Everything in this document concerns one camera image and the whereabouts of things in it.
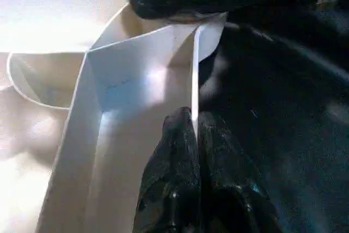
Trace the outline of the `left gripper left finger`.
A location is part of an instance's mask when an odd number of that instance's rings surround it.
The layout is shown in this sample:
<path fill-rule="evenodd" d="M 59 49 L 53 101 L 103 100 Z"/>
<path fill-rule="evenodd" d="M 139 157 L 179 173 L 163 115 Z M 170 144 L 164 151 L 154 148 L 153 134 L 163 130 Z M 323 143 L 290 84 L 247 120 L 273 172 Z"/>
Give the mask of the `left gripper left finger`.
<path fill-rule="evenodd" d="M 163 122 L 161 139 L 142 174 L 134 232 L 199 232 L 200 165 L 191 110 Z"/>

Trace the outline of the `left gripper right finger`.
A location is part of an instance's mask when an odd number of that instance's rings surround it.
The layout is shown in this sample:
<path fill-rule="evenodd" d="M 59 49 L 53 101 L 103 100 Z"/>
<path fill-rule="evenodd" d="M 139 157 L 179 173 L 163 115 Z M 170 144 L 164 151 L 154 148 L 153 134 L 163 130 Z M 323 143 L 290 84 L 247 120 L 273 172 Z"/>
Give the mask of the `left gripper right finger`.
<path fill-rule="evenodd" d="M 225 121 L 211 112 L 198 118 L 203 200 L 211 232 L 281 232 L 276 208 L 260 172 Z"/>

